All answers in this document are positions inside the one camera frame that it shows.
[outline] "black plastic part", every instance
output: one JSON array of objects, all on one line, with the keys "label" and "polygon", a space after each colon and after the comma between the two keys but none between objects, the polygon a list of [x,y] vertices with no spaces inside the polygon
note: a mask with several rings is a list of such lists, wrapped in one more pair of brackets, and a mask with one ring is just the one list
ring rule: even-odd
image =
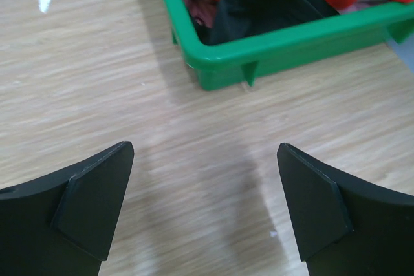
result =
[{"label": "black plastic part", "polygon": [[121,142],[0,190],[0,275],[96,276],[113,239],[133,157],[132,144]]},{"label": "black plastic part", "polygon": [[[315,252],[305,259],[310,276],[413,274],[414,196],[366,182],[285,143],[278,150],[278,162],[300,251],[304,251],[304,240],[319,237],[326,240],[331,234],[316,228],[315,222],[300,219],[298,213],[303,206],[309,206],[315,213],[332,208],[332,202],[321,199],[324,194],[319,195],[317,191],[311,191],[312,195],[301,194],[298,188],[303,189],[304,183],[317,180],[316,185],[320,187],[319,183],[324,180],[327,184],[336,184],[353,224],[352,232],[339,240],[332,238],[329,245],[319,251],[316,251],[320,248],[319,240],[315,246],[306,245],[305,249],[314,247]],[[343,213],[342,207],[338,206],[338,209],[336,215]],[[326,223],[332,222],[331,214],[314,216],[321,222],[321,228],[329,230]]]}]

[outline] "green tray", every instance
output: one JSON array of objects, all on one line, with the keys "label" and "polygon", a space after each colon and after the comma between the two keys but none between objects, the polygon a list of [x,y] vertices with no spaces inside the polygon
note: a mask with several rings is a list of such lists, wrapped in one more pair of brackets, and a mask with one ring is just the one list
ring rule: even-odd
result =
[{"label": "green tray", "polygon": [[183,0],[164,0],[173,42],[204,90],[216,90],[259,76],[329,58],[414,31],[414,3],[387,3],[221,45],[203,45]]}]

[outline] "wooden table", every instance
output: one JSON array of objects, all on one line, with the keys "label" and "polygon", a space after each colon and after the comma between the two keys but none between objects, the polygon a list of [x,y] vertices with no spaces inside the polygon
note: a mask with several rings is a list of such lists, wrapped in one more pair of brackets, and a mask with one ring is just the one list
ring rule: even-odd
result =
[{"label": "wooden table", "polygon": [[100,275],[306,275],[281,142],[414,194],[414,76],[385,45],[204,92],[162,0],[0,0],[0,187],[120,140],[135,164]]}]

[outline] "green basket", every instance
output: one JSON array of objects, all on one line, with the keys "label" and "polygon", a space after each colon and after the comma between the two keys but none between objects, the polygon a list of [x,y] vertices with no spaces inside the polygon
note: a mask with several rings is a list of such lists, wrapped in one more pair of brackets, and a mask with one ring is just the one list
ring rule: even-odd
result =
[{"label": "green basket", "polygon": [[208,46],[200,42],[183,0],[164,0],[173,42],[204,90],[216,90],[304,65],[390,38],[402,42],[414,31],[414,3],[387,3],[318,21]]}]

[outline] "wood grain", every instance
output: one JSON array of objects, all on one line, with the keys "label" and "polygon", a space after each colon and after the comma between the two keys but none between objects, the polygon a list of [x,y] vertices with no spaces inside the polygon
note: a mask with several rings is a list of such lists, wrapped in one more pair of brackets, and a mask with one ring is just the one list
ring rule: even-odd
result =
[{"label": "wood grain", "polygon": [[414,194],[414,77],[385,45],[204,92],[162,0],[52,0],[46,14],[0,0],[0,13],[0,187],[135,146],[101,276],[307,275],[281,142]]}]

